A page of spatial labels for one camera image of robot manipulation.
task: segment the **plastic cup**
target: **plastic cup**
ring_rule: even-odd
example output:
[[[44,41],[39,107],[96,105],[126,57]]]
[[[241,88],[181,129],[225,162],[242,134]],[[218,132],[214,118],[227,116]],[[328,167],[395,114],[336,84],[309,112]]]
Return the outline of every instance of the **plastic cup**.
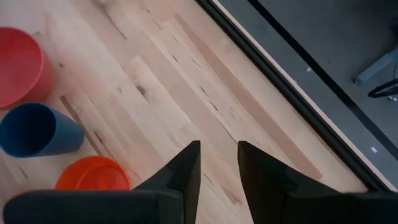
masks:
[[[17,106],[0,123],[0,147],[13,157],[72,152],[83,141],[84,132],[76,122],[41,103]]]
[[[44,100],[54,78],[49,58],[30,34],[0,27],[0,110]]]
[[[116,162],[88,156],[68,166],[59,177],[57,190],[129,190],[130,178]]]

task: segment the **gray floor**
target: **gray floor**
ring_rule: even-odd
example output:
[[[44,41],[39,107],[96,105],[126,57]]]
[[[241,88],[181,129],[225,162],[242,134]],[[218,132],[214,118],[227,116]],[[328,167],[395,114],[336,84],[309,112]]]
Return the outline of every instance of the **gray floor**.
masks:
[[[398,187],[398,162],[328,89],[246,0],[220,0],[319,107]],[[398,44],[391,25],[396,0],[261,0],[270,13],[398,146],[398,102],[370,99],[370,90],[392,79],[394,65],[361,86],[352,77]]]

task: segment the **wooden floor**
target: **wooden floor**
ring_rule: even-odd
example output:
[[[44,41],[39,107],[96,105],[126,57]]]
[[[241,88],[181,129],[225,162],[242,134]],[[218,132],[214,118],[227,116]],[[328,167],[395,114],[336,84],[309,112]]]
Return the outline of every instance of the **wooden floor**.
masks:
[[[44,46],[57,73],[46,103],[86,131],[73,154],[1,152],[0,207],[53,188],[67,165],[95,154],[118,161],[138,185],[196,139],[197,223],[252,223],[239,140],[336,190],[366,190],[194,0],[1,1],[0,26],[24,29]]]

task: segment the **red cup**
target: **red cup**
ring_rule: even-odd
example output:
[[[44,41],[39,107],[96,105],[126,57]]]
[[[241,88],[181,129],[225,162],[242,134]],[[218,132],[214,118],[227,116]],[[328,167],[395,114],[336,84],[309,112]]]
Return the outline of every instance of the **red cup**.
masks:
[[[88,156],[68,166],[59,177],[57,190],[129,190],[130,178],[116,162]]]
[[[0,110],[44,100],[54,78],[49,58],[30,34],[0,27]]]

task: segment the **blue cup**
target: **blue cup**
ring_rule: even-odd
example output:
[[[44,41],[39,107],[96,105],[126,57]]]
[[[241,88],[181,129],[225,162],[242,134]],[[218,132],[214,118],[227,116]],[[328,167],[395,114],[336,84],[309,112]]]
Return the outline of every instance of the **blue cup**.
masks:
[[[10,110],[0,123],[0,147],[18,158],[76,151],[84,131],[64,114],[42,103],[25,103]]]

